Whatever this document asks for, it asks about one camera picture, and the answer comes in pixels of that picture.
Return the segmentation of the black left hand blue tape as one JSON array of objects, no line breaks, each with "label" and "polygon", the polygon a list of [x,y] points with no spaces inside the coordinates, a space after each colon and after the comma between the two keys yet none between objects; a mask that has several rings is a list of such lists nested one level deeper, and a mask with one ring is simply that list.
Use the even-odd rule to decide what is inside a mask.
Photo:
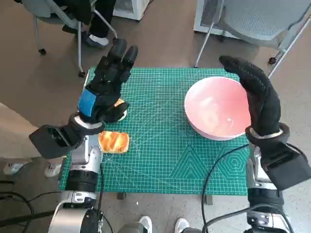
[{"label": "black left hand blue tape", "polygon": [[77,107],[84,122],[113,123],[125,116],[129,103],[121,100],[121,86],[128,81],[138,54],[136,45],[126,47],[126,40],[117,39],[83,89]]}]

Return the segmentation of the black gloved right hand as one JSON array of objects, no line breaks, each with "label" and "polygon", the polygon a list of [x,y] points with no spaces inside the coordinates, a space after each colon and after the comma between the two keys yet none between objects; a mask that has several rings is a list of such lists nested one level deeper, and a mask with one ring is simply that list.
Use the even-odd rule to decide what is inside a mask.
[{"label": "black gloved right hand", "polygon": [[225,71],[238,75],[246,90],[251,127],[259,136],[279,132],[280,100],[264,71],[241,58],[222,55],[219,62]]}]

